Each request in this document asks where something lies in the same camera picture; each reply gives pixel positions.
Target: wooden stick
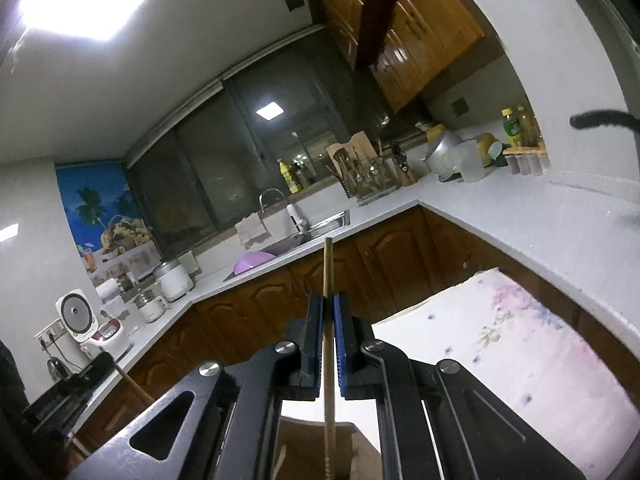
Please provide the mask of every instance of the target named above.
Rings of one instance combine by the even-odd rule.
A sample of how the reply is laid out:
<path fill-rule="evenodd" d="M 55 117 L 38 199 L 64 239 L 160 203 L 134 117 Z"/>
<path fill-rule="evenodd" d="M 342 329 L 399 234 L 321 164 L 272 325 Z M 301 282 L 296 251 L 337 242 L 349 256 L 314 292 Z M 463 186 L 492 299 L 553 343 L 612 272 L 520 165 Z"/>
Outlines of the wooden stick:
<path fill-rule="evenodd" d="M 324 283 L 326 300 L 322 324 L 322 378 L 324 379 L 324 478 L 333 480 L 335 472 L 335 379 L 334 379 L 334 241 L 324 239 Z"/>
<path fill-rule="evenodd" d="M 120 368 L 116 363 L 113 364 L 115 366 L 116 371 L 124 378 L 127 383 L 129 383 L 136 393 L 142 398 L 142 401 L 147 405 L 147 407 L 151 406 L 156 400 L 150 396 L 145 390 L 142 389 L 136 381 L 134 381 L 129 374 L 127 374 L 122 368 Z"/>

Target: yellow bottle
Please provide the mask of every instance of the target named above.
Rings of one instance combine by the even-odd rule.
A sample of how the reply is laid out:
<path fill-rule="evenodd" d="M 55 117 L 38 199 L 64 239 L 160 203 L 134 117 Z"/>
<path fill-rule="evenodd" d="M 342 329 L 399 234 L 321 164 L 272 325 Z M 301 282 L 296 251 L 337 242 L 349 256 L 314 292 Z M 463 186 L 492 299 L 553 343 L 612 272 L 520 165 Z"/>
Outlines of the yellow bottle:
<path fill-rule="evenodd" d="M 278 159 L 278 162 L 280 163 L 280 173 L 284 177 L 287 186 L 289 186 L 289 191 L 292 193 L 302 191 L 302 186 L 300 186 L 296 174 L 293 173 L 292 167 L 286 162 L 283 162 L 281 158 Z"/>

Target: lower cabinet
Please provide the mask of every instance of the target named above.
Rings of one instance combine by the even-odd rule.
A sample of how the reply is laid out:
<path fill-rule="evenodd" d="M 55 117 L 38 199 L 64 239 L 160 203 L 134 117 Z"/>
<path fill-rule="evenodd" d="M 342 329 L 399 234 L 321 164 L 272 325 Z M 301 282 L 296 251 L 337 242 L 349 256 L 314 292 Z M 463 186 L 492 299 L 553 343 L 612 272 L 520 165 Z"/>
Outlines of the lower cabinet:
<path fill-rule="evenodd" d="M 202 361 L 243 362 L 282 339 L 287 323 L 305 315 L 308 294 L 322 291 L 323 257 L 317 250 L 200 301 L 147 351 L 130 376 L 157 399 Z M 347 293 L 354 316 L 372 323 L 492 267 L 571 324 L 640 406 L 640 364 L 622 343 L 537 274 L 442 216 L 414 207 L 334 245 L 335 290 Z M 99 447 L 144 409 L 121 381 L 79 438 Z"/>

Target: towel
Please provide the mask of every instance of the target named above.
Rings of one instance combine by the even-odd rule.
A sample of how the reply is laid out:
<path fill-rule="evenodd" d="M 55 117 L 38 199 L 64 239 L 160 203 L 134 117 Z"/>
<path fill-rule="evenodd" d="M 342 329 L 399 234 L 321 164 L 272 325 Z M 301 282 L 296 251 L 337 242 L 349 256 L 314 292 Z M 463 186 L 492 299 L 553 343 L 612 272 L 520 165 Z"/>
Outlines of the towel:
<path fill-rule="evenodd" d="M 238 238 L 245 249 L 271 236 L 258 213 L 253 213 L 239 221 L 236 224 L 236 231 L 238 231 Z"/>

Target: purple bowl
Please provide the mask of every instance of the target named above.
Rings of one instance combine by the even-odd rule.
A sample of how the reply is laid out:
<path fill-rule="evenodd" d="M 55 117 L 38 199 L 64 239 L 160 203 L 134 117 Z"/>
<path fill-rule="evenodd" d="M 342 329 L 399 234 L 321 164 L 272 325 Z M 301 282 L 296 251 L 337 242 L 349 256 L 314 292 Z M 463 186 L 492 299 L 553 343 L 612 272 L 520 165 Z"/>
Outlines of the purple bowl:
<path fill-rule="evenodd" d="M 275 256 L 273 256 L 273 254 L 262 251 L 250 251 L 240 256 L 240 259 L 234 265 L 234 274 L 237 276 L 254 267 L 261 266 L 274 258 Z"/>

